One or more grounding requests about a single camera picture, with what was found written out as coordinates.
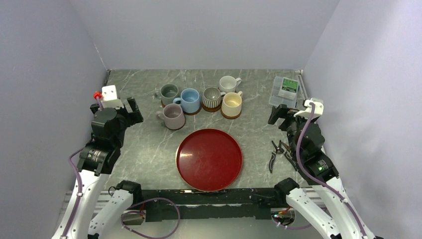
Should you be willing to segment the white mug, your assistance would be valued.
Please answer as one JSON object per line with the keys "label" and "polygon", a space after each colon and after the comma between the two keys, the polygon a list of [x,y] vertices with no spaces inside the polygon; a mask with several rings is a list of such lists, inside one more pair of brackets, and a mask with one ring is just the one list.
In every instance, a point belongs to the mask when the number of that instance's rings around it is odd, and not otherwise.
{"label": "white mug", "polygon": [[241,83],[241,78],[234,78],[232,76],[223,76],[219,80],[219,90],[221,92],[236,92],[237,87]]}

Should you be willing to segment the clear plastic parts box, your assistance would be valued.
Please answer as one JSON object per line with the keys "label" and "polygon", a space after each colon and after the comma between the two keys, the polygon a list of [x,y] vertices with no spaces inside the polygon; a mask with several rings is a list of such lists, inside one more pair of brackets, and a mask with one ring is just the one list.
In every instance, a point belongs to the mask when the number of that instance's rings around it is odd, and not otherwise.
{"label": "clear plastic parts box", "polygon": [[275,107],[286,105],[288,108],[294,109],[297,106],[299,87],[300,84],[297,80],[276,76],[269,97],[269,105]]}

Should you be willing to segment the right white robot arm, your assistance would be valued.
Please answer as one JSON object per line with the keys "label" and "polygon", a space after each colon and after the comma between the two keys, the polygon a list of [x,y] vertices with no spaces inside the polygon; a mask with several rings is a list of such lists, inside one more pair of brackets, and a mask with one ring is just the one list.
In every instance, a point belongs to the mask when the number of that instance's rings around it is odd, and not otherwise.
{"label": "right white robot arm", "polygon": [[292,178],[274,186],[274,200],[281,207],[291,206],[325,239],[375,239],[350,201],[339,172],[322,147],[325,138],[317,119],[322,115],[319,102],[307,101],[298,111],[286,105],[272,107],[269,124],[283,119],[279,129],[286,133],[288,159],[318,194],[327,212],[312,201]]}

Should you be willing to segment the blue mug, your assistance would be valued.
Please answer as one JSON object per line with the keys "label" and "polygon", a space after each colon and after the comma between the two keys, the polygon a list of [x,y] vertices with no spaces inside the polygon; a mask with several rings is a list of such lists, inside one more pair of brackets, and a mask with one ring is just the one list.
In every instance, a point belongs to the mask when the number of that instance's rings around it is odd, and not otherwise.
{"label": "blue mug", "polygon": [[173,103],[180,105],[183,111],[193,113],[201,107],[200,94],[195,89],[187,88],[173,100]]}

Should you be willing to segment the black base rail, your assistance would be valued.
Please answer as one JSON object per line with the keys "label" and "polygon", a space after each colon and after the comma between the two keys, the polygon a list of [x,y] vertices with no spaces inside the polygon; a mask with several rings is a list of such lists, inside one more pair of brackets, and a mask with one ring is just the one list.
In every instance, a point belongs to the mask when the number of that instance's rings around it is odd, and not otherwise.
{"label": "black base rail", "polygon": [[188,219],[254,218],[269,220],[288,204],[274,188],[238,188],[216,192],[161,189],[142,190],[129,209],[145,213],[147,222]]}

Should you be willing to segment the cream yellow mug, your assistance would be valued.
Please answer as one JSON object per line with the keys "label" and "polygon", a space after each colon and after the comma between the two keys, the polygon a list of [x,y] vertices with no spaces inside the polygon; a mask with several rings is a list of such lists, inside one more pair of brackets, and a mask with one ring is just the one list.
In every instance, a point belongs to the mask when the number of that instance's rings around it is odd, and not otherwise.
{"label": "cream yellow mug", "polygon": [[222,100],[221,111],[228,116],[235,116],[242,110],[242,95],[243,92],[239,91],[227,93]]}

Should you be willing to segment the grey ribbed mug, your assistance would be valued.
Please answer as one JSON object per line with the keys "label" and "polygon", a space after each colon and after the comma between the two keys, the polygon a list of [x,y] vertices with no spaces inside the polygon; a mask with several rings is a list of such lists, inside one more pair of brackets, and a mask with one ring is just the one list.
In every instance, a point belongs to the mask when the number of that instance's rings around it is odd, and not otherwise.
{"label": "grey ribbed mug", "polygon": [[206,88],[203,92],[202,103],[207,108],[217,108],[221,104],[224,95],[226,95],[226,92],[221,92],[218,88]]}

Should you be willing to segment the grey-green mug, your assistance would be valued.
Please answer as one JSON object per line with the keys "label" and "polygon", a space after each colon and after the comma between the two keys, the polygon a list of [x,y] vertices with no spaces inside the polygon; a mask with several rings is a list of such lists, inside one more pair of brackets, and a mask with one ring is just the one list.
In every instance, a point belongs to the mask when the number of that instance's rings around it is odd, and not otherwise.
{"label": "grey-green mug", "polygon": [[162,101],[166,106],[172,104],[173,100],[179,97],[179,88],[174,84],[166,84],[155,93],[155,98]]}

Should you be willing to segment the lilac mug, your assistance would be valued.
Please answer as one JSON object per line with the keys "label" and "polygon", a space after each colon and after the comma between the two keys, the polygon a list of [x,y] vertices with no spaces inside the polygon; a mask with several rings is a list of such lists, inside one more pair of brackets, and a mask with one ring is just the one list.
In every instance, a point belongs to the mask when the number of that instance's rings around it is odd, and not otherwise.
{"label": "lilac mug", "polygon": [[179,130],[186,123],[184,112],[179,104],[168,104],[162,111],[157,111],[156,116],[170,130]]}

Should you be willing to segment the red round tray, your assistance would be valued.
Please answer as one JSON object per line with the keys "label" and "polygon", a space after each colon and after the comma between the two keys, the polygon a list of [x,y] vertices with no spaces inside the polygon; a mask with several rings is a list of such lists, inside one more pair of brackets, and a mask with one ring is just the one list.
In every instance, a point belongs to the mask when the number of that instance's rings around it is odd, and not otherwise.
{"label": "red round tray", "polygon": [[240,175],[243,154],[237,141],[214,128],[194,131],[176,151],[176,168],[182,180],[192,188],[216,192],[227,188]]}

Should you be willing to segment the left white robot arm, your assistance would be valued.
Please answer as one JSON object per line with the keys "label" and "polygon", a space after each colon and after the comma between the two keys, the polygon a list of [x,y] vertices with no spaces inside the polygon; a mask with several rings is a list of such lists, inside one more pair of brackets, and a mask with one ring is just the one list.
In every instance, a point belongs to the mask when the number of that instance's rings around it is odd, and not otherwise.
{"label": "left white robot arm", "polygon": [[91,138],[77,150],[79,161],[68,161],[76,175],[73,193],[54,239],[86,239],[97,200],[115,163],[120,157],[127,128],[143,122],[136,100],[127,98],[131,112],[125,105],[106,107],[105,102],[91,105],[94,114]]}

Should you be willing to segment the black handled pliers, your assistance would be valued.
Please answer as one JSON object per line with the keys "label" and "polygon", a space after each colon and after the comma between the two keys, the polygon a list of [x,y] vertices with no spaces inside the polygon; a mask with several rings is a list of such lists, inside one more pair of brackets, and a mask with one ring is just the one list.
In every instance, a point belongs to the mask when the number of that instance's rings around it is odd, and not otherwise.
{"label": "black handled pliers", "polygon": [[290,147],[279,140],[278,144],[276,144],[273,140],[271,141],[272,145],[274,147],[274,150],[271,152],[271,158],[269,160],[268,169],[270,173],[273,173],[274,163],[275,159],[278,154],[284,155],[284,157],[291,163],[295,171],[298,171],[297,163],[293,160],[293,157],[291,155],[292,151]]}

